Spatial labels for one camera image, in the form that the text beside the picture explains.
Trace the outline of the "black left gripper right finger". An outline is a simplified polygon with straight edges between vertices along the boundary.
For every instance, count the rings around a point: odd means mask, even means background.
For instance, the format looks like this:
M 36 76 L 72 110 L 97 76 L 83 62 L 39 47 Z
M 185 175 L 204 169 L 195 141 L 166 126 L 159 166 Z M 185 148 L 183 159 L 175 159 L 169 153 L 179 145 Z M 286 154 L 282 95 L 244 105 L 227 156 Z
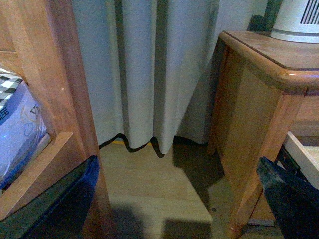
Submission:
M 319 237 L 319 191 L 274 162 L 261 157 L 256 172 L 263 194 L 286 239 Z

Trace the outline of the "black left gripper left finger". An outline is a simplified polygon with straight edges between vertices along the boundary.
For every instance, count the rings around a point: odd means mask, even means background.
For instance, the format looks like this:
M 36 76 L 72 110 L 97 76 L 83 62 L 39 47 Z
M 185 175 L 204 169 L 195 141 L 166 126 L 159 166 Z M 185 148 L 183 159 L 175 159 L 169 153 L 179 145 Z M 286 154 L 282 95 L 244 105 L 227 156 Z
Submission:
M 2 239 L 81 239 L 99 176 L 97 156 L 0 223 Z

